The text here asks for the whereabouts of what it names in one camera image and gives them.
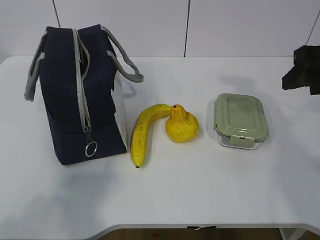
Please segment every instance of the floor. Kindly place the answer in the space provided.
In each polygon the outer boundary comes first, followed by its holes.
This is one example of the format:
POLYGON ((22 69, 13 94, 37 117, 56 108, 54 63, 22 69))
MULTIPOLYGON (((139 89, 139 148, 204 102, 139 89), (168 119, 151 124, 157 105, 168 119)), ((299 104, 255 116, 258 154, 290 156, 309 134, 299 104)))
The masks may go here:
MULTIPOLYGON (((282 240, 277 228, 252 229, 119 229, 99 240, 282 240)), ((300 240, 320 240, 307 232, 300 240)))

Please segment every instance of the green lid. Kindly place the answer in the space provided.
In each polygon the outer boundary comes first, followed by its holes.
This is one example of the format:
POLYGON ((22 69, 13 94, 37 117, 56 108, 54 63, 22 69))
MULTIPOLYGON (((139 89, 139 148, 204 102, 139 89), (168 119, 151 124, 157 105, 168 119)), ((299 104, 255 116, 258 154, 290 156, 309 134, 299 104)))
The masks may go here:
POLYGON ((268 136, 264 107, 254 96, 220 94, 215 101, 214 127, 235 146, 252 147, 268 136))

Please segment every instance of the zipper pull ring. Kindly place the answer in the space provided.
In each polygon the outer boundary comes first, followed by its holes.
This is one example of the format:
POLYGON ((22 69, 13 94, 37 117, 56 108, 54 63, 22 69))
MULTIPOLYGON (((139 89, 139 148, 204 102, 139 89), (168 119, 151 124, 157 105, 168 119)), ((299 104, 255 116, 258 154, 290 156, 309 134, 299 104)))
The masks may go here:
POLYGON ((86 126, 85 129, 84 129, 84 131, 85 131, 86 142, 87 142, 87 145, 86 145, 85 150, 84 150, 84 154, 85 154, 88 158, 90 158, 90 157, 92 157, 93 155, 95 155, 95 153, 96 153, 96 151, 97 151, 97 149, 98 149, 98 143, 97 143, 96 141, 93 141, 90 127, 86 126), (89 149, 90 145, 92 145, 92 144, 95 145, 94 150, 93 150, 93 152, 92 152, 91 154, 88 154, 88 149, 89 149))

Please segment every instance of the insulated bag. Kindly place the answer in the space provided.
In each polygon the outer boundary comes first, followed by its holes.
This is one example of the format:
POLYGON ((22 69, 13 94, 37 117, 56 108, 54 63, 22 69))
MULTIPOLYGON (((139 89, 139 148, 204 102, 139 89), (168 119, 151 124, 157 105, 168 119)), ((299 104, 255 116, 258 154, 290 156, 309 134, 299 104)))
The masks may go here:
POLYGON ((135 83, 144 80, 104 26, 46 28, 29 69, 24 98, 33 102, 39 77, 54 151, 62 165, 127 152, 119 73, 135 83), (134 74, 122 68, 110 40, 134 74))

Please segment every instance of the gray handle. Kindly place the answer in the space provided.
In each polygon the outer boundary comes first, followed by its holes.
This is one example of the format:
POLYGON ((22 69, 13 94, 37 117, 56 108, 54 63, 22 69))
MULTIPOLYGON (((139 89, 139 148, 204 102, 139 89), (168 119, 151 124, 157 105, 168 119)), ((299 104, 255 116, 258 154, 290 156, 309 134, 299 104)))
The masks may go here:
POLYGON ((27 101, 33 102, 35 99, 36 84, 39 77, 40 61, 45 58, 45 53, 42 52, 42 50, 43 50, 44 38, 46 35, 47 33, 45 33, 41 37, 39 46, 35 52, 35 55, 33 56, 31 66, 29 68, 28 79, 26 81, 25 92, 24 92, 24 99, 27 101))
POLYGON ((120 43, 118 42, 118 40, 115 38, 115 36, 105 27, 105 26, 101 26, 101 30, 104 31, 107 36, 109 37, 109 39, 114 43, 114 45, 119 49, 120 53, 123 56, 123 60, 126 64, 128 64, 133 70, 134 70, 134 74, 129 74, 127 73, 124 68, 121 66, 120 62, 118 61, 118 59, 116 58, 116 56, 114 55, 114 53, 112 51, 107 51, 107 54, 112 58, 116 68, 118 69, 118 71, 129 81, 134 82, 134 83, 142 83, 144 81, 144 76, 139 72, 139 69, 137 68, 137 66, 130 60, 130 58, 128 57, 126 51, 124 50, 124 48, 120 45, 120 43))

